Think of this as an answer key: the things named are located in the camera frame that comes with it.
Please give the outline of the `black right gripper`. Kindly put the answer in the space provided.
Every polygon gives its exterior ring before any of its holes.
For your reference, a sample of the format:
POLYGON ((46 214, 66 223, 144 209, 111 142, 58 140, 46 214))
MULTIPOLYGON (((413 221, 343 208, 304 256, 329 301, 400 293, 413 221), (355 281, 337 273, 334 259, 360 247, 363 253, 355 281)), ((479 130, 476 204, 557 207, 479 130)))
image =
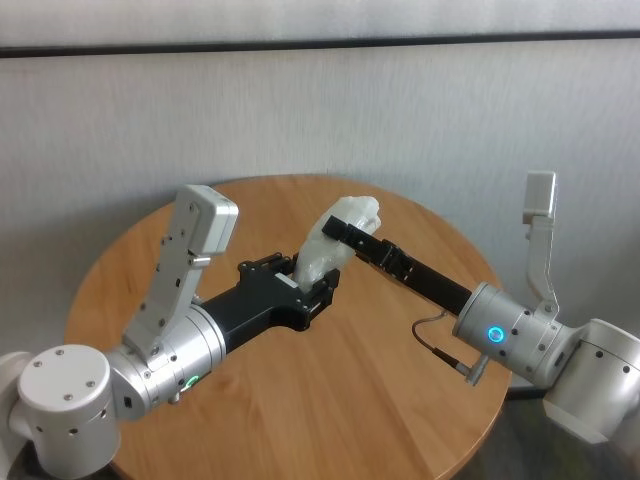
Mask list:
POLYGON ((322 233, 355 251, 366 263, 384 270, 401 284, 459 316, 472 292, 431 267, 410 257, 388 240, 379 240, 352 224, 331 216, 322 233))

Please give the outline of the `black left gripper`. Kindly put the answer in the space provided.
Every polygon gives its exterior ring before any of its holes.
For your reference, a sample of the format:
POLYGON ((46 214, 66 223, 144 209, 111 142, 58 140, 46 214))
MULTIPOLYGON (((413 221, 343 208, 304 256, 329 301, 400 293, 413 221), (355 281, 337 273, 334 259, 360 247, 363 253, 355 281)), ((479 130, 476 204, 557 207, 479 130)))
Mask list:
POLYGON ((308 292, 293 281, 296 256, 271 254, 238 265, 236 285, 202 304, 219 327, 230 353, 266 330, 284 327, 307 330, 333 301, 340 271, 332 269, 308 292))

